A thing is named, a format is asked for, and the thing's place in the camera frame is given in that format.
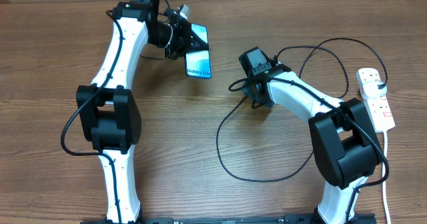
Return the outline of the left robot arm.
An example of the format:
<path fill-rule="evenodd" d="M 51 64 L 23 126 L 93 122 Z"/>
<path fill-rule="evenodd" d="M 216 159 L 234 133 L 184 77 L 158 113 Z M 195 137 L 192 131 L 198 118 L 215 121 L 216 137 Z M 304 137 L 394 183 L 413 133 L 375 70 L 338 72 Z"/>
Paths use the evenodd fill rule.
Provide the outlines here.
<path fill-rule="evenodd" d="M 107 15 L 113 35 L 98 74 L 76 91 L 77 110 L 85 139 L 93 146 L 105 177 L 107 213 L 102 223 L 142 223 L 134 172 L 135 146 L 141 137 L 141 115 L 131 92 L 144 47 L 155 45 L 165 58 L 185 60 L 189 77 L 211 78 L 207 28 L 190 23 L 190 9 L 168 7 L 158 17 L 161 0 L 121 1 Z"/>

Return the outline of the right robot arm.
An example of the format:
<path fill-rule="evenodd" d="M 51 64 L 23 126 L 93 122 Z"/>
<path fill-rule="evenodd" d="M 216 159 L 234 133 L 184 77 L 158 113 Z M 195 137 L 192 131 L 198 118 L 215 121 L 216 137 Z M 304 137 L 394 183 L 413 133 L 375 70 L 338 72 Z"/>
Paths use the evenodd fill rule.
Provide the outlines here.
<path fill-rule="evenodd" d="M 254 47 L 239 57 L 242 89 L 260 105 L 283 105 L 309 125 L 312 149 L 325 179 L 323 197 L 310 215 L 285 215 L 286 223 L 375 223 L 354 211 L 359 192 L 387 160 L 362 101 L 343 101 L 304 83 L 289 67 Z"/>

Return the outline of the blue Samsung Galaxy phone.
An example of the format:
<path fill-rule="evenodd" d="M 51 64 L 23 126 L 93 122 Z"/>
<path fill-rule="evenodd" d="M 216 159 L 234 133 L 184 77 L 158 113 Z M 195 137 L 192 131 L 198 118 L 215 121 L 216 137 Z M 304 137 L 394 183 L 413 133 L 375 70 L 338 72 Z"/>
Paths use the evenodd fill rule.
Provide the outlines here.
<path fill-rule="evenodd" d="M 211 62 L 208 51 L 192 51 L 189 40 L 189 49 L 185 53 L 185 69 L 189 77 L 201 79 L 211 78 Z"/>

